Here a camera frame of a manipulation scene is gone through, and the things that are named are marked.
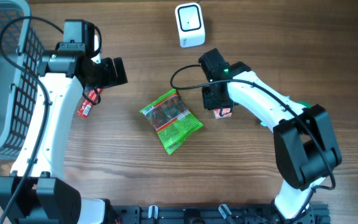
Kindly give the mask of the green candy bag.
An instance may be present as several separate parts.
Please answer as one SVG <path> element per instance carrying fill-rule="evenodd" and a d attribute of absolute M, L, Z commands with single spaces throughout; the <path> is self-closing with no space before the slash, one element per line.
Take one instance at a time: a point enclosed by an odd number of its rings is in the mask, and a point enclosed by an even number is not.
<path fill-rule="evenodd" d="M 187 137 L 203 127 L 181 100 L 176 89 L 171 89 L 139 111 L 151 124 L 167 154 L 172 154 Z"/>

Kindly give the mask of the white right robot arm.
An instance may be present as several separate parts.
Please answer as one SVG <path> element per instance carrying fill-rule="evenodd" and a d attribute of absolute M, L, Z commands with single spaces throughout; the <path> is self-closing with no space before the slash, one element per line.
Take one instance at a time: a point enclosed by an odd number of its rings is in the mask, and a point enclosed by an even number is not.
<path fill-rule="evenodd" d="M 208 85 L 203 87 L 207 110 L 248 109 L 273 133 L 276 165 L 283 184 L 274 200 L 280 216 L 290 222 L 306 215 L 311 196 L 323 189 L 342 162 L 328 112 L 320 105 L 307 107 L 266 85 L 245 63 L 226 62 L 218 49 L 198 60 Z"/>

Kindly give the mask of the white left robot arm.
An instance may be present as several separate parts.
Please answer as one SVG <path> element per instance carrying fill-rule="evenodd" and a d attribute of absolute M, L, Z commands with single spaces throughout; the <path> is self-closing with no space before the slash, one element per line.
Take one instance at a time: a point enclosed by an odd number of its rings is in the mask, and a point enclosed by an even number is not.
<path fill-rule="evenodd" d="M 121 58 L 101 58 L 101 32 L 68 19 L 63 41 L 43 52 L 32 74 L 38 88 L 24 145 L 8 176 L 0 176 L 1 221 L 12 223 L 120 223 L 108 199 L 83 198 L 63 179 L 73 113 L 88 91 L 127 83 Z"/>

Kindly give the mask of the red tissue pack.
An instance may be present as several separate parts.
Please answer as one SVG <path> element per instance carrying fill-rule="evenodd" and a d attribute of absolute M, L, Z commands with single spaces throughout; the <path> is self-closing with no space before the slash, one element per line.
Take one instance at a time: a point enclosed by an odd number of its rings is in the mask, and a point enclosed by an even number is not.
<path fill-rule="evenodd" d="M 213 113 L 216 119 L 230 118 L 232 116 L 232 109 L 230 108 L 215 109 L 213 110 Z"/>

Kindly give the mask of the green lid jar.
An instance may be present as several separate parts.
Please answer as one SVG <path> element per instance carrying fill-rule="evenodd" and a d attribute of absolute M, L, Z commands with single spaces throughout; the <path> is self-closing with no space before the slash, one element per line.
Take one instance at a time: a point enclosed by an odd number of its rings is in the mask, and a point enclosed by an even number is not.
<path fill-rule="evenodd" d="M 300 105 L 303 105 L 305 108 L 311 108 L 311 107 L 312 107 L 311 104 L 309 104 L 309 103 L 307 103 L 307 102 L 305 102 L 305 101 L 300 101 L 299 104 L 300 104 Z"/>

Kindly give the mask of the red snack bar wrapper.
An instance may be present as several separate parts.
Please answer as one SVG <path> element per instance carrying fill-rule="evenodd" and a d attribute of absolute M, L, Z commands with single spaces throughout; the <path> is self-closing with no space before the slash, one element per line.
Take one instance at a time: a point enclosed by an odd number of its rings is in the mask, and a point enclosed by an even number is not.
<path fill-rule="evenodd" d="M 102 89 L 100 89 L 100 88 L 91 90 L 85 97 L 85 101 L 83 102 L 82 106 L 77 111 L 77 115 L 79 115 L 83 118 L 87 118 L 91 108 L 93 106 L 97 105 L 98 103 L 100 103 L 101 92 L 102 92 Z"/>

